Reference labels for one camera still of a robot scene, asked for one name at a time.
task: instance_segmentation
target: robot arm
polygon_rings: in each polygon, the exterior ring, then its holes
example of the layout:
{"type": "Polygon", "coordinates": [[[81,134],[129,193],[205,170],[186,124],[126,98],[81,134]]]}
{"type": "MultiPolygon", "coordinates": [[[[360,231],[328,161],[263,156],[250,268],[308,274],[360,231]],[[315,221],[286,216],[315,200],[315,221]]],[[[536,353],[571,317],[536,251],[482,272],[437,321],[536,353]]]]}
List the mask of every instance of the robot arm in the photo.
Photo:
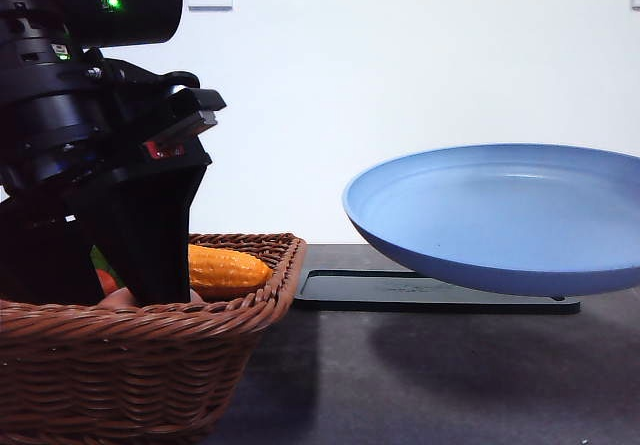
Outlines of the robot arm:
{"type": "Polygon", "coordinates": [[[95,304],[97,245],[140,303],[189,300],[189,207],[225,107],[187,72],[97,47],[157,43],[182,0],[0,0],[0,294],[95,304]]]}

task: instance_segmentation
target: basket rim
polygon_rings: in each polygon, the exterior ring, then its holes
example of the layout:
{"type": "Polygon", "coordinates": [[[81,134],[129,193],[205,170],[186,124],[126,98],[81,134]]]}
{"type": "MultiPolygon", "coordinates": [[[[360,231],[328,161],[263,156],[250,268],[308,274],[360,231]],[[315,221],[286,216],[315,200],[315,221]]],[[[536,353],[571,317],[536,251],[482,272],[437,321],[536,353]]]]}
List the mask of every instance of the basket rim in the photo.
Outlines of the basket rim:
{"type": "Polygon", "coordinates": [[[77,339],[92,335],[117,335],[120,328],[139,327],[151,339],[184,339],[176,322],[183,321],[185,331],[197,339],[211,335],[238,334],[261,330],[278,321],[293,302],[306,242],[291,233],[285,234],[190,234],[198,238],[228,238],[230,241],[274,243],[286,246],[272,277],[264,287],[230,301],[212,303],[171,303],[117,310],[98,305],[34,305],[0,300],[0,337],[25,339],[39,335],[77,339]]]}

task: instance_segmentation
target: white wall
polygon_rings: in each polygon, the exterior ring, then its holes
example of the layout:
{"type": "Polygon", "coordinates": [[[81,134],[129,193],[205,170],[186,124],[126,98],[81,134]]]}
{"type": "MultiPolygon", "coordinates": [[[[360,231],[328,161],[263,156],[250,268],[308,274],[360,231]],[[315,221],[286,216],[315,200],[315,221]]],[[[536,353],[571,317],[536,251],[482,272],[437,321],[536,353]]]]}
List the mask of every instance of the white wall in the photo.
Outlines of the white wall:
{"type": "Polygon", "coordinates": [[[163,45],[107,50],[189,70],[228,108],[199,232],[361,241],[341,193],[366,167],[472,143],[640,155],[640,13],[630,0],[235,0],[163,45]]]}

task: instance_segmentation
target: screw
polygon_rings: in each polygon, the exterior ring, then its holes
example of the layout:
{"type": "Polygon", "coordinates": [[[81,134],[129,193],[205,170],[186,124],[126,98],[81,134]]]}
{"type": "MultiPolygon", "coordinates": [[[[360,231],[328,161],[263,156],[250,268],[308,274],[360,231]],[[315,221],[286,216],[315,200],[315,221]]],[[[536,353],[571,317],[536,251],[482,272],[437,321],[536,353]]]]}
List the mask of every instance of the screw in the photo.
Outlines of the screw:
{"type": "Polygon", "coordinates": [[[102,69],[98,67],[93,67],[87,70],[87,77],[93,78],[94,80],[100,80],[102,78],[102,69]]]}

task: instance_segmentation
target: yellow corn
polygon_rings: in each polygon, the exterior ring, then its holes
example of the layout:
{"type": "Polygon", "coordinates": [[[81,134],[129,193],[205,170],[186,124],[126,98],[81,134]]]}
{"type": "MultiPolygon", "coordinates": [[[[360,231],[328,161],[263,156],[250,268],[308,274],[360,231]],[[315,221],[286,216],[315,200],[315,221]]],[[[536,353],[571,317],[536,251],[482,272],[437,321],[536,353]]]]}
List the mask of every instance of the yellow corn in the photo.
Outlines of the yellow corn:
{"type": "Polygon", "coordinates": [[[248,253],[189,245],[191,287],[205,300],[246,295],[272,274],[267,264],[248,253]]]}

